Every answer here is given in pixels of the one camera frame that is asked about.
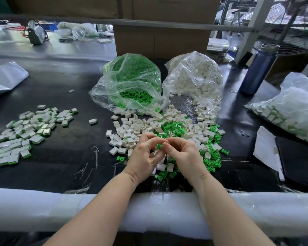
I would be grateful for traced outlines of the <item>person's right hand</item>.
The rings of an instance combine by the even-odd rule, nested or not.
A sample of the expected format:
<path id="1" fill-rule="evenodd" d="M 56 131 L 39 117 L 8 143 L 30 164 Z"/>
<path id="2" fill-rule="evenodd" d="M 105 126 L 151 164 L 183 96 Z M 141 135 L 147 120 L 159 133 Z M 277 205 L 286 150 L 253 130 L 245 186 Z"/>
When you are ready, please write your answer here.
<path id="1" fill-rule="evenodd" d="M 209 174 L 200 156 L 197 145 L 193 141 L 179 137 L 167 138 L 169 143 L 175 143 L 175 161 L 181 174 L 194 188 L 202 183 L 202 178 Z"/>

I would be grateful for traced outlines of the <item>clear bag of green inserts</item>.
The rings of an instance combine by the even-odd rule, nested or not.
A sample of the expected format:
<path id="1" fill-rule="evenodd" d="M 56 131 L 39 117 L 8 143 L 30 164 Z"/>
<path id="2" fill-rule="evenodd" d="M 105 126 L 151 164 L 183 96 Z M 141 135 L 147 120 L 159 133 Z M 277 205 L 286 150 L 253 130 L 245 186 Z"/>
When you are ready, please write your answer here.
<path id="1" fill-rule="evenodd" d="M 159 68 L 147 57 L 126 53 L 105 64 L 89 91 L 91 99 L 110 111 L 155 116 L 168 103 L 162 94 Z"/>

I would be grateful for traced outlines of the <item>person's left hand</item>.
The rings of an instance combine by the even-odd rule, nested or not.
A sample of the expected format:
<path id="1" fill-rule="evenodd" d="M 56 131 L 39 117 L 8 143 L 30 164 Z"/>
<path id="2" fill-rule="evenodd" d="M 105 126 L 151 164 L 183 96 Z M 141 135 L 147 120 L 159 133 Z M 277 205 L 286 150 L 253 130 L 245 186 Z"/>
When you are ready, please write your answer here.
<path id="1" fill-rule="evenodd" d="M 142 134 L 123 171 L 131 176 L 135 186 L 138 186 L 152 174 L 156 165 L 166 154 L 163 149 L 160 149 L 152 156 L 151 152 L 147 152 L 147 141 L 163 141 L 163 143 L 169 143 L 168 140 L 152 133 Z"/>

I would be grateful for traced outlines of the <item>crumpled clear plastic bags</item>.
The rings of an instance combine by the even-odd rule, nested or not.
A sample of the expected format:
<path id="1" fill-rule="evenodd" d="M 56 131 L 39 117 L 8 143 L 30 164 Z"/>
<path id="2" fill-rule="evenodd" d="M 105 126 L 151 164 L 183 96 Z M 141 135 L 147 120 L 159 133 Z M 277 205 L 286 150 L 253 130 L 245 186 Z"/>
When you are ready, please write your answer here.
<path id="1" fill-rule="evenodd" d="M 71 30 L 72 30 L 72 38 L 74 40 L 79 40 L 84 37 L 98 37 L 98 28 L 96 24 L 91 24 L 91 23 L 73 23 L 71 25 Z"/>

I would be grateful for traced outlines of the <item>clear bag of white housings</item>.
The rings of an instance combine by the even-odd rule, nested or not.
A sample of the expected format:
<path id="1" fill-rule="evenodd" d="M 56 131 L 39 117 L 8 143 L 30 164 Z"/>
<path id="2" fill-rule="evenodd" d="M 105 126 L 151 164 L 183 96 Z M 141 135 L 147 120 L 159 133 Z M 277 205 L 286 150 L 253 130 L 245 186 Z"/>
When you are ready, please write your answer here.
<path id="1" fill-rule="evenodd" d="M 164 97 L 169 94 L 189 96 L 217 121 L 221 108 L 223 76 L 218 64 L 208 56 L 193 51 L 169 60 L 165 64 L 168 75 L 162 83 Z"/>

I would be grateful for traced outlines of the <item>person's left forearm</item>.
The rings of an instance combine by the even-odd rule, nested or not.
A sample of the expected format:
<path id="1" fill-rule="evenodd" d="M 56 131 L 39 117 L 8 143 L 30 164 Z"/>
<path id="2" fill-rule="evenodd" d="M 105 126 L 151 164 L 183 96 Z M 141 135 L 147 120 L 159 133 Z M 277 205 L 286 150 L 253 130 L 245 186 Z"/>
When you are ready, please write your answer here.
<path id="1" fill-rule="evenodd" d="M 138 184 L 134 174 L 118 174 L 43 246 L 112 246 Z"/>

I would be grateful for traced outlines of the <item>black notebook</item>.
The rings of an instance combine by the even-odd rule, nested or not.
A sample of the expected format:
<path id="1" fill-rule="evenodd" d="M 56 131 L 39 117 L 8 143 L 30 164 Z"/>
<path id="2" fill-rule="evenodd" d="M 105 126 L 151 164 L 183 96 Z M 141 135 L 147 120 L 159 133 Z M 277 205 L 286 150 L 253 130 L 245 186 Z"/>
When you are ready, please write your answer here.
<path id="1" fill-rule="evenodd" d="M 283 137 L 276 137 L 286 186 L 308 193 L 308 146 Z"/>

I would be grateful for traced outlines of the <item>person's right forearm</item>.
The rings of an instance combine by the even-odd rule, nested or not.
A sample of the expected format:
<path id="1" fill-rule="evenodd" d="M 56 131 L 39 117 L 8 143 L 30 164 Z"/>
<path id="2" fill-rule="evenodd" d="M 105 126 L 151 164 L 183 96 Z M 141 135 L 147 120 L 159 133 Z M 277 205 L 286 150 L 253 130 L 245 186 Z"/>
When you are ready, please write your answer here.
<path id="1" fill-rule="evenodd" d="M 212 175 L 191 175 L 187 180 L 197 193 L 215 246 L 275 246 Z"/>

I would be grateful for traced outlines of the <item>white metal post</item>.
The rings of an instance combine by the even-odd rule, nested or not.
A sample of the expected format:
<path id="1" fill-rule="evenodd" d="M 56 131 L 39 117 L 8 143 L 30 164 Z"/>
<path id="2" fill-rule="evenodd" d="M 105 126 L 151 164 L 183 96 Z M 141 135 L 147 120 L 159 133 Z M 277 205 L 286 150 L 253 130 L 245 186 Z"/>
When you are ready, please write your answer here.
<path id="1" fill-rule="evenodd" d="M 268 13 L 273 6 L 274 0 L 258 0 L 253 15 L 249 22 L 248 28 L 254 29 L 253 32 L 244 33 L 242 42 L 240 43 L 234 62 L 240 65 L 241 59 L 247 52 L 251 52 L 252 48 L 259 37 L 259 31 L 263 28 Z"/>

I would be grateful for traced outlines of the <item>white plastic tube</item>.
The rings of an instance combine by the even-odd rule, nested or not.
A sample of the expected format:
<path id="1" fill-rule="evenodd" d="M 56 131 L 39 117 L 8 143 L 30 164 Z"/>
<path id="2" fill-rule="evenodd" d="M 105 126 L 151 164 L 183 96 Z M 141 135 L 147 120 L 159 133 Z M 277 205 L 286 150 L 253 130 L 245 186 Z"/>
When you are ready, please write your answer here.
<path id="1" fill-rule="evenodd" d="M 57 25 L 58 30 L 62 29 L 69 29 L 72 30 L 73 28 L 77 27 L 77 23 L 70 23 L 70 22 L 59 22 Z"/>

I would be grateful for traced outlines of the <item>empty clear plastic bag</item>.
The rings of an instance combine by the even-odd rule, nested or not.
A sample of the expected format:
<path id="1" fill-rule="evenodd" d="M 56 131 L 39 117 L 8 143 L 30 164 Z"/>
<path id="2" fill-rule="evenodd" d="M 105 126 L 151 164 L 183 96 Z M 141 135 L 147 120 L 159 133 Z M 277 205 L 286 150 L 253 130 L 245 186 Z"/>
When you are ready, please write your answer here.
<path id="1" fill-rule="evenodd" d="M 0 65 L 0 94 L 13 90 L 29 77 L 29 73 L 16 62 Z"/>

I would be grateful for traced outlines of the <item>pile of assembled white-green pieces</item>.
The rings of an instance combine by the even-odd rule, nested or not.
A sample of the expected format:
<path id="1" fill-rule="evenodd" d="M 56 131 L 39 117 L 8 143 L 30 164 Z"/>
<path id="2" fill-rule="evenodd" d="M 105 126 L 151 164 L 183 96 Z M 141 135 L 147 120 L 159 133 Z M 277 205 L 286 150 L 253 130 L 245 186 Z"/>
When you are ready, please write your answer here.
<path id="1" fill-rule="evenodd" d="M 38 105 L 35 112 L 21 113 L 18 120 L 10 121 L 0 133 L 0 168 L 31 158 L 33 145 L 44 142 L 57 124 L 68 127 L 76 114 L 76 108 L 59 111 L 46 105 Z"/>

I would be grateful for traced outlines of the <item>stack of clear packets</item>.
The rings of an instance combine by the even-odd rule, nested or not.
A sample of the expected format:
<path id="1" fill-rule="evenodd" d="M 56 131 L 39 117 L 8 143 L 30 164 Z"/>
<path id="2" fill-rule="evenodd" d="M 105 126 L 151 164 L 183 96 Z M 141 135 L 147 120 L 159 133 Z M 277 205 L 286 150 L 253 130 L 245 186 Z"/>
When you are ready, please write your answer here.
<path id="1" fill-rule="evenodd" d="M 206 55 L 216 62 L 231 62 L 234 61 L 237 51 L 227 39 L 209 38 Z"/>

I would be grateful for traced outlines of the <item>clear bag of assembled pieces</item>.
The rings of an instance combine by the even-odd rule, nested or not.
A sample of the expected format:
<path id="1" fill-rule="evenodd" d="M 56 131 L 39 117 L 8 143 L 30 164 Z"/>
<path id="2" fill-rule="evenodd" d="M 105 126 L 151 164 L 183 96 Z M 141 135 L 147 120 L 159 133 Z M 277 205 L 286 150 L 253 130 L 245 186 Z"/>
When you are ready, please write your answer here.
<path id="1" fill-rule="evenodd" d="M 244 107 L 308 142 L 308 77 L 302 73 L 289 73 L 274 98 Z"/>

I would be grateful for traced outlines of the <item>large brown cardboard box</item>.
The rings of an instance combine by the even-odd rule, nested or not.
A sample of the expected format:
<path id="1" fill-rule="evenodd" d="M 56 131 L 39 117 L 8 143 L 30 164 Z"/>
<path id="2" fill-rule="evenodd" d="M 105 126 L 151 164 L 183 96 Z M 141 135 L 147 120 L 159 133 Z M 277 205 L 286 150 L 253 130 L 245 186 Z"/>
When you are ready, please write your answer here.
<path id="1" fill-rule="evenodd" d="M 118 0 L 113 24 L 117 56 L 171 59 L 205 53 L 221 0 Z"/>

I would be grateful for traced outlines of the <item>white foam edge padding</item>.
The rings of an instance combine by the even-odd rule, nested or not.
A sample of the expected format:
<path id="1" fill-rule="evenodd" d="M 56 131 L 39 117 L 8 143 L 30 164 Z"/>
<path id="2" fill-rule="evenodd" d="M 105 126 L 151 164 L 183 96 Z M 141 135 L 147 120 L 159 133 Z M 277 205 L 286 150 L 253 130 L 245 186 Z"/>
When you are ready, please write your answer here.
<path id="1" fill-rule="evenodd" d="M 308 236 L 308 194 L 230 195 L 267 236 Z M 57 231 L 94 197 L 0 188 L 0 231 Z M 134 194 L 119 230 L 211 239 L 196 193 Z"/>

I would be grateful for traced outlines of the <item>dark blue water bottle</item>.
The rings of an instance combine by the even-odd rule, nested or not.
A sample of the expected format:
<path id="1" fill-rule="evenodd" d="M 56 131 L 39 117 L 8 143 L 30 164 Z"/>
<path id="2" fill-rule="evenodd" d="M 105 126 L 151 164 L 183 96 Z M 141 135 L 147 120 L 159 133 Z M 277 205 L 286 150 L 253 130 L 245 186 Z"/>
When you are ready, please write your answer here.
<path id="1" fill-rule="evenodd" d="M 245 95 L 255 95 L 271 66 L 276 60 L 280 46 L 262 44 L 256 53 L 239 88 Z"/>

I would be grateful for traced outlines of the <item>white paper sheet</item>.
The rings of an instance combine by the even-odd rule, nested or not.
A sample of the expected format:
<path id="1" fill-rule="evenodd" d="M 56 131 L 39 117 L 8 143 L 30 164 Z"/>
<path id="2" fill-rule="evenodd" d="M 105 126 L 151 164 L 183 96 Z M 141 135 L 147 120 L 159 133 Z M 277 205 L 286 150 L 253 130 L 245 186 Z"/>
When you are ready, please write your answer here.
<path id="1" fill-rule="evenodd" d="M 256 142 L 253 155 L 269 168 L 278 173 L 279 179 L 285 182 L 279 150 L 276 145 L 276 136 L 263 126 L 260 126 L 256 134 Z"/>

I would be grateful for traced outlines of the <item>grey metal crossbar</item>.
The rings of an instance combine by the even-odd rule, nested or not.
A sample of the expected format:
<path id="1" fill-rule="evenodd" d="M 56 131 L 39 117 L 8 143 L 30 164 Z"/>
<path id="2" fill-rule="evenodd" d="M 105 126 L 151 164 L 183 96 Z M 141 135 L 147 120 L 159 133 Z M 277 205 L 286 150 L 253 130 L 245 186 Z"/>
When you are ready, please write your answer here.
<path id="1" fill-rule="evenodd" d="M 71 23 L 92 23 L 92 24 L 112 24 L 121 26 L 139 26 L 152 28 L 176 28 L 176 29 L 196 29 L 196 30 L 217 30 L 217 31 L 232 31 L 232 32 L 253 32 L 254 29 L 247 26 L 232 26 L 232 25 L 217 25 L 217 24 L 199 24 L 185 22 L 164 22 L 150 20 L 128 20 L 128 19 L 95 19 L 85 17 L 60 17 L 60 16 L 37 16 L 0 13 L 0 19 L 12 20 L 50 20 L 57 22 Z"/>

